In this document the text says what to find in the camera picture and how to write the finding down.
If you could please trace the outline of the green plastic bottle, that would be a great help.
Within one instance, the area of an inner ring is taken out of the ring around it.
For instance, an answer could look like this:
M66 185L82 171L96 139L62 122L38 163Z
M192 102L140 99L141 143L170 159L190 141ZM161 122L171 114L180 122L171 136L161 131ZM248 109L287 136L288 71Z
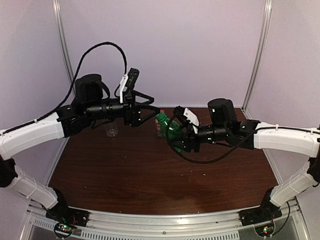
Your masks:
M184 135L176 135L175 130L178 126L181 126L181 125L177 121L175 121L175 119L177 119L175 114L173 114L172 117L168 117L166 115L165 121L161 124L161 132L162 132L162 136L165 138L170 148L174 150L176 154L182 155L183 152L178 152L172 144L173 139L183 139L183 136L184 136Z

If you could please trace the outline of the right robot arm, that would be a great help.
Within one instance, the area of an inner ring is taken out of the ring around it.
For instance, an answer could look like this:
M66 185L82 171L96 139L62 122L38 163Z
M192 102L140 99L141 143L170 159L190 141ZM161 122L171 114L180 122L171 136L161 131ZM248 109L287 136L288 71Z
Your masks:
M220 157L207 160L206 164L218 162L237 148L273 149L299 153L308 156L296 173L283 183L272 187L265 194L261 206L256 210L259 220L268 220L288 200L320 183L320 130L268 124L259 120L238 121L233 102L216 98L207 104L211 124L200 125L198 117L188 108L177 106L173 118L178 119L178 135L166 129L165 137L172 150L181 149L187 153L199 152L201 144L217 144L225 141L231 149Z

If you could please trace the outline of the clear bottle white cap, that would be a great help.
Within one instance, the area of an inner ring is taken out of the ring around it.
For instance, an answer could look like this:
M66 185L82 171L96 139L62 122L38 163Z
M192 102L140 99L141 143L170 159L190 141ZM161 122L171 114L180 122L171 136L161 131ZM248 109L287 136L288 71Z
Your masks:
M106 123L104 125L104 130L109 138L114 138L119 134L118 125L116 121Z

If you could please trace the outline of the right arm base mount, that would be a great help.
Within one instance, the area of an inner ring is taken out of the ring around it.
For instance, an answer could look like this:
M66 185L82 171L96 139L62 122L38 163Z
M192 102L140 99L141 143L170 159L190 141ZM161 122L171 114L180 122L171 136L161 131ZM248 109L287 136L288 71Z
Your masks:
M262 198L260 206L241 210L239 212L242 226L249 226L272 221L275 218L280 218L282 216L280 207L271 203L272 190L273 188L270 188L266 191Z

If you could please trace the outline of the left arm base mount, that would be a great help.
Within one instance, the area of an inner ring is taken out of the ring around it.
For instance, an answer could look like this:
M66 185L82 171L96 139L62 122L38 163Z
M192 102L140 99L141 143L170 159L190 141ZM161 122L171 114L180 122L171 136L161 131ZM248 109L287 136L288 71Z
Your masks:
M53 190L57 195L57 204L50 209L43 208L46 211L45 217L68 226L86 227L89 212L69 207L62 192L56 188Z

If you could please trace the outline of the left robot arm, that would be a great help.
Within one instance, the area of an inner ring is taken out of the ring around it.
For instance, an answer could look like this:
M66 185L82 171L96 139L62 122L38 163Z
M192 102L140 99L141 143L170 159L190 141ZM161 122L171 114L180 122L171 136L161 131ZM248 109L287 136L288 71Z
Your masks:
M18 167L13 156L42 143L68 138L91 127L97 120L105 124L122 118L125 125L139 127L160 113L153 106L154 98L134 89L139 71L132 68L120 81L118 98L110 95L109 88L99 74L87 74L75 81L75 98L70 105L58 107L41 120L24 123L21 127L0 132L0 186L10 188L52 211L61 222L72 218L63 194L38 183Z

